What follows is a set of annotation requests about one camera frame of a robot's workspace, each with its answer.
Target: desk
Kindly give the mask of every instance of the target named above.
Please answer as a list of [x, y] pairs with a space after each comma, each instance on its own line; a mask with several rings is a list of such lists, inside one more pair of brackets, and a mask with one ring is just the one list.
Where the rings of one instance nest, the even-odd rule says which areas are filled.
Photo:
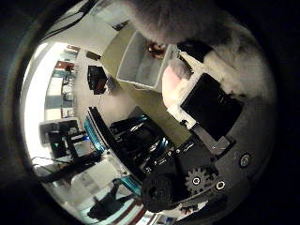
[[167, 112], [162, 102], [162, 95], [153, 91], [137, 91], [131, 84], [118, 82], [115, 79], [125, 49], [134, 32], [135, 29], [131, 24], [124, 27], [106, 49], [100, 63], [110, 72], [115, 83], [118, 83], [135, 100], [137, 105], [163, 129], [176, 146], [179, 146], [191, 134]]

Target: gear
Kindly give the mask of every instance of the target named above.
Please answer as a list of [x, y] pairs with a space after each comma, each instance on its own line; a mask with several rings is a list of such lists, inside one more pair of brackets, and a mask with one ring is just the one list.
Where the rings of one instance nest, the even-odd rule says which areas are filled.
[[189, 171], [186, 177], [187, 190], [192, 194], [199, 194], [210, 188], [216, 179], [216, 175], [206, 169], [198, 168]]
[[173, 182], [167, 174], [156, 172], [142, 182], [142, 203], [152, 213], [173, 209]]

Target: wall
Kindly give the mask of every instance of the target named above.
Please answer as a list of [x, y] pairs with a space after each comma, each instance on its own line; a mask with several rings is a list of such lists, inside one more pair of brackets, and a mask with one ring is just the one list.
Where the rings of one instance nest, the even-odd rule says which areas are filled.
[[[49, 44], [31, 64], [30, 71], [22, 90], [22, 121], [24, 137], [30, 158], [50, 158], [50, 152], [39, 142], [39, 123], [45, 119], [45, 96], [53, 68], [65, 44]], [[47, 165], [51, 162], [37, 159], [36, 163]]]
[[102, 8], [96, 15], [111, 26], [116, 26], [129, 20], [129, 16], [119, 2], [111, 3], [107, 7]]
[[[74, 22], [80, 16], [81, 14], [78, 14], [77, 16], [58, 22], [52, 27], [51, 31]], [[65, 42], [81, 49], [102, 55], [116, 35], [117, 31], [102, 21], [99, 17], [87, 14], [73, 27], [50, 37], [46, 41], [51, 40]]]

